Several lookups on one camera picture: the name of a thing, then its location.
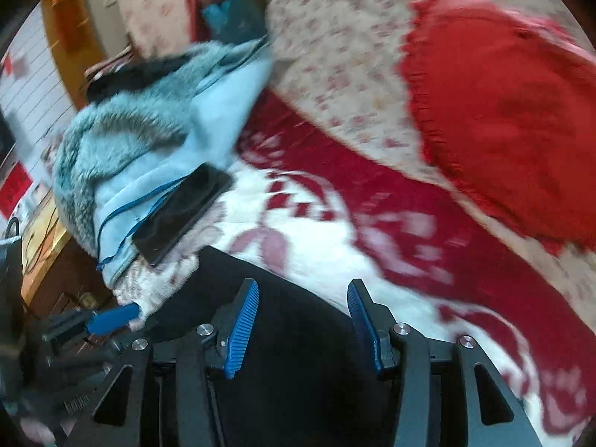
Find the black pants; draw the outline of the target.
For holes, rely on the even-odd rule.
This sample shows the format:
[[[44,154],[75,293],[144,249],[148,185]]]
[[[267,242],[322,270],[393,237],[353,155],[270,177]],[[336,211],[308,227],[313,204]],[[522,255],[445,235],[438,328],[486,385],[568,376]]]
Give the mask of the black pants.
[[[247,355],[215,384],[228,446],[381,446],[388,403],[352,321],[318,296],[207,246],[200,266],[149,317],[156,342],[177,339],[230,303],[245,279],[260,288]]]

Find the black smartphone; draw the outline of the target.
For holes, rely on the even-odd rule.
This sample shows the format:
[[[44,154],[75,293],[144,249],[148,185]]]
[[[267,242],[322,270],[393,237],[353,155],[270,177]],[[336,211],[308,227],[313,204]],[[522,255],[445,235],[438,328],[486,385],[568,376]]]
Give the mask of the black smartphone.
[[[156,267],[192,226],[227,192],[233,177],[207,162],[168,192],[132,234],[132,243]]]

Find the red and white blanket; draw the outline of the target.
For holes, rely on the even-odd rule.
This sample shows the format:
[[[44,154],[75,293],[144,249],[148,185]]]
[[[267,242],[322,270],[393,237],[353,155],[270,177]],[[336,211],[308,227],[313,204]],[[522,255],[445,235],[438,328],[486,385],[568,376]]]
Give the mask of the red and white blanket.
[[[215,247],[344,309],[351,279],[437,339],[476,337],[521,397],[545,446],[570,446],[595,413],[595,335],[569,299],[586,262],[515,252],[440,187],[370,161],[276,94],[238,143],[235,183],[158,267],[132,262],[114,286],[150,315],[206,272]]]

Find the light blue fleece jacket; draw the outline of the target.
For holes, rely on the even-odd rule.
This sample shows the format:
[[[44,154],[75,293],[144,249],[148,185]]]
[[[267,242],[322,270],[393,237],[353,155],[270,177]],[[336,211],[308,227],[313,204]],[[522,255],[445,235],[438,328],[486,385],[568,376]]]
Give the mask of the light blue fleece jacket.
[[[58,216],[112,288],[132,235],[200,165],[224,171],[273,69],[265,37],[196,44],[175,71],[80,111],[54,161]]]

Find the red heart-shaped pillow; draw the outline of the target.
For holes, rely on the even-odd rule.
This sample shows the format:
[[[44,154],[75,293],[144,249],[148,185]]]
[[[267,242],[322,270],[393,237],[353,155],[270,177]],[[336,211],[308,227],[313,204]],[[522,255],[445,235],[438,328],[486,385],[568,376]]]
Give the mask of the red heart-shaped pillow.
[[[402,50],[423,155],[550,253],[595,245],[595,58],[491,0],[415,0]]]

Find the floral beige quilt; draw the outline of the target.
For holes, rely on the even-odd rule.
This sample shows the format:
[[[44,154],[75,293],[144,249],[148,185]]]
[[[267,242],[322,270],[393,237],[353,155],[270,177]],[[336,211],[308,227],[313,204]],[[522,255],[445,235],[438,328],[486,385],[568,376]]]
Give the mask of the floral beige quilt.
[[[537,245],[552,259],[583,260],[595,275],[595,256],[565,247],[548,254],[481,212],[453,191],[420,155],[420,136],[406,109],[406,87],[393,71],[409,30],[411,0],[272,0],[277,60],[274,93],[308,122],[354,152],[405,177],[447,191],[491,234],[509,232],[515,252],[528,257]],[[595,278],[574,279],[569,299],[589,327],[595,324]]]

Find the teal bag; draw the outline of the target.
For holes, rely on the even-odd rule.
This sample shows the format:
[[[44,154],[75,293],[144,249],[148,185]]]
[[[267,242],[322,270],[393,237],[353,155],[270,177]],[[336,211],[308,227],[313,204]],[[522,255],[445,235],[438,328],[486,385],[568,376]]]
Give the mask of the teal bag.
[[[265,14],[253,0],[223,0],[201,10],[213,41],[243,44],[265,37],[268,28]]]

